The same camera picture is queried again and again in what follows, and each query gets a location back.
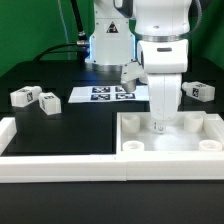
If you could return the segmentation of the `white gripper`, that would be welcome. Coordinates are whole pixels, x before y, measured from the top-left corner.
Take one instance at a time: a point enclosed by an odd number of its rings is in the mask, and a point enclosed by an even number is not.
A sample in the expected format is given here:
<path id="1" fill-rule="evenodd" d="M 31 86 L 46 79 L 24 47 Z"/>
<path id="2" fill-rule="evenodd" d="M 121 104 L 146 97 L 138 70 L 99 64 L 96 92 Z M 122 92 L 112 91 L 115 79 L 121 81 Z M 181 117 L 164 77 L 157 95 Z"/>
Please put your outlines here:
<path id="1" fill-rule="evenodd" d="M 168 121 L 177 114 L 181 96 L 181 74 L 148 74 L 151 127 L 164 133 Z"/>

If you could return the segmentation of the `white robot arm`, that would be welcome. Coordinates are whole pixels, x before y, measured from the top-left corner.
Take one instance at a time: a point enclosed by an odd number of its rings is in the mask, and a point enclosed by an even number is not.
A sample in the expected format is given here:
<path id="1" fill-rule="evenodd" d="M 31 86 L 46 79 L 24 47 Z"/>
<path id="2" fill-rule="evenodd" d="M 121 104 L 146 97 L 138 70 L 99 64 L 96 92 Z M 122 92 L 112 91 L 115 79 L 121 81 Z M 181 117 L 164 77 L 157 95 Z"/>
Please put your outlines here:
<path id="1" fill-rule="evenodd" d="M 93 0 L 91 69 L 119 71 L 128 93 L 146 82 L 152 128 L 162 133 L 180 104 L 188 67 L 188 14 L 192 0 Z"/>

